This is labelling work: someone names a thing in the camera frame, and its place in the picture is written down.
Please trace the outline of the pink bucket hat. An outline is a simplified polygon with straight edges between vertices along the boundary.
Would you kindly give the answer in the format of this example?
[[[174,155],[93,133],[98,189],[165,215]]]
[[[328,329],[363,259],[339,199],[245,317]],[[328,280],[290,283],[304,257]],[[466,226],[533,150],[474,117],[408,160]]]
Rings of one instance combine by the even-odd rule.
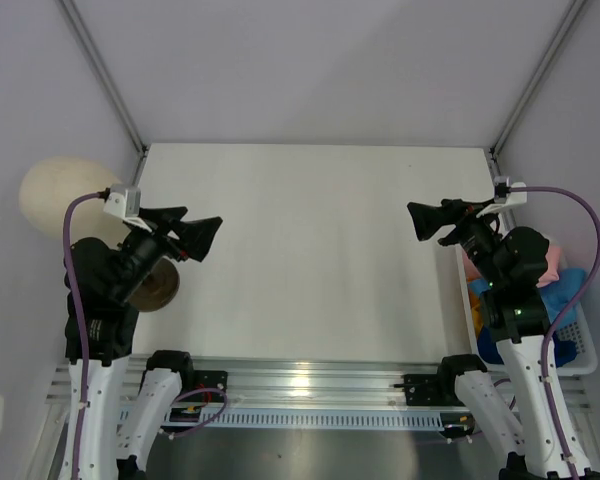
[[[481,273],[478,271],[477,267],[473,264],[473,262],[469,259],[466,252],[462,250],[461,254],[466,279],[469,281],[473,281],[481,278]],[[546,254],[547,270],[539,278],[539,281],[537,283],[538,288],[548,286],[549,284],[557,282],[559,280],[559,262],[561,259],[561,254],[562,250],[559,246],[555,244],[549,245],[549,249]]]

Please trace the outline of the blue bucket hat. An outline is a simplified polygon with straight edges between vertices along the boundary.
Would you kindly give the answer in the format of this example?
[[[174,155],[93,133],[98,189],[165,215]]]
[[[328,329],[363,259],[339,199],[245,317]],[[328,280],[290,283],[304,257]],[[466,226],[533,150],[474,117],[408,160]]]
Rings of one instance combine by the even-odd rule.
[[[551,323],[556,320],[558,314],[579,291],[587,277],[585,270],[580,268],[567,268],[559,272],[559,275],[560,278],[557,282],[539,288]],[[489,288],[488,283],[482,278],[469,282],[468,287],[469,291],[477,297]],[[576,320],[576,307],[572,307],[562,318],[559,328],[571,325]]]

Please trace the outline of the cream mannequin head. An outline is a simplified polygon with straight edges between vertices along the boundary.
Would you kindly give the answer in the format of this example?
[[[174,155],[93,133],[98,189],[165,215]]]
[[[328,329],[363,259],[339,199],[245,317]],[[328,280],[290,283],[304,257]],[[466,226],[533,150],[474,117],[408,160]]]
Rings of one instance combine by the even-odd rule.
[[[36,163],[24,176],[19,189],[19,209],[34,228],[60,240],[71,201],[120,182],[111,170],[97,162],[81,157],[47,158]],[[95,200],[82,203],[72,215],[70,238],[73,241],[96,237],[115,248],[128,233],[129,229],[104,213],[102,204]],[[163,259],[131,296],[130,303],[141,312],[157,311],[174,299],[179,284],[175,265]]]

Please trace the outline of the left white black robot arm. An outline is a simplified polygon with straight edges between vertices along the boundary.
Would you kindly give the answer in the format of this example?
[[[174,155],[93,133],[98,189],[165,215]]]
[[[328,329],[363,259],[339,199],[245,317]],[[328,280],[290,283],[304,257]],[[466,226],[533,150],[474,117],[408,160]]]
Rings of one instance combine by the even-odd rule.
[[[120,420],[124,376],[139,317],[130,299],[160,261],[201,262],[222,220],[187,221],[184,207],[142,209],[148,226],[132,226],[111,248],[94,237],[67,248],[65,356],[71,403],[63,479],[144,479],[154,440],[175,400],[196,388],[189,353],[158,350],[147,361],[131,413]]]

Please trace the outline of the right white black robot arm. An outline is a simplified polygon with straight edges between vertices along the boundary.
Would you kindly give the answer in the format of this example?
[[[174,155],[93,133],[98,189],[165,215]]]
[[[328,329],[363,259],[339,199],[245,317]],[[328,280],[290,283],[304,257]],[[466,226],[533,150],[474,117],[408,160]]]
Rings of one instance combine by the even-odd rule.
[[[470,410],[495,457],[501,479],[600,479],[570,420],[555,362],[552,327],[537,287],[550,245],[538,231],[498,232],[493,202],[445,199],[438,206],[410,202],[416,237],[450,233],[442,246],[459,245],[489,288],[480,296],[484,326],[503,361],[517,407],[510,409],[475,355],[444,358],[437,395]]]

